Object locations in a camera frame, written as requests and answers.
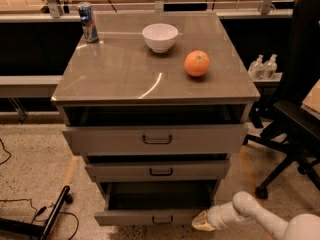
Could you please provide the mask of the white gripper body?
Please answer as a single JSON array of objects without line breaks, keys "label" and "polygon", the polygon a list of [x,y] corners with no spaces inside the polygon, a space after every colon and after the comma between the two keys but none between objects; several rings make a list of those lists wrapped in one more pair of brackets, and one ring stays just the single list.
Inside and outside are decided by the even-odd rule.
[{"label": "white gripper body", "polygon": [[241,215],[235,209],[233,203],[228,202],[210,207],[207,210],[206,219],[213,230],[222,230],[232,223],[239,222]]}]

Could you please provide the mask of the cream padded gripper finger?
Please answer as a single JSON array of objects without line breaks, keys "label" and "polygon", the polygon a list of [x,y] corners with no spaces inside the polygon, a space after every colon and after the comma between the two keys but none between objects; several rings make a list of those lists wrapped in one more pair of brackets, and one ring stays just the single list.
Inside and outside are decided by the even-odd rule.
[{"label": "cream padded gripper finger", "polygon": [[192,227],[200,231],[214,231],[215,228],[209,223],[207,218],[207,211],[200,212],[192,221]]}]

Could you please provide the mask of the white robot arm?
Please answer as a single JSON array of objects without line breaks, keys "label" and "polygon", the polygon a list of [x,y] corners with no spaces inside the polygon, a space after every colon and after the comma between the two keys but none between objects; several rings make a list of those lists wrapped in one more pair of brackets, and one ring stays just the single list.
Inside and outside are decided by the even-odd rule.
[{"label": "white robot arm", "polygon": [[201,211],[192,227],[201,231],[223,230],[230,224],[256,221],[274,240],[320,240],[320,217],[300,214],[289,222],[265,209],[249,193],[240,191],[232,200]]}]

